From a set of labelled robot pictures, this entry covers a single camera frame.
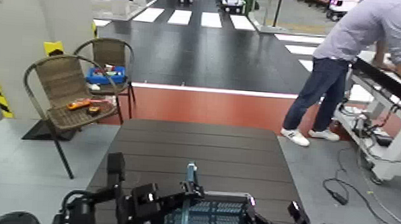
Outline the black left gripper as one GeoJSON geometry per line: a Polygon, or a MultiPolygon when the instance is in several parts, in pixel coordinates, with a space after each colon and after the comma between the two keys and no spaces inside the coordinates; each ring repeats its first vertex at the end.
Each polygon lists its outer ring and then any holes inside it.
{"type": "Polygon", "coordinates": [[[181,182],[177,192],[158,197],[156,183],[133,188],[126,195],[120,184],[116,191],[117,224],[181,224],[183,204],[189,206],[205,199],[205,190],[195,182],[181,182]]]}

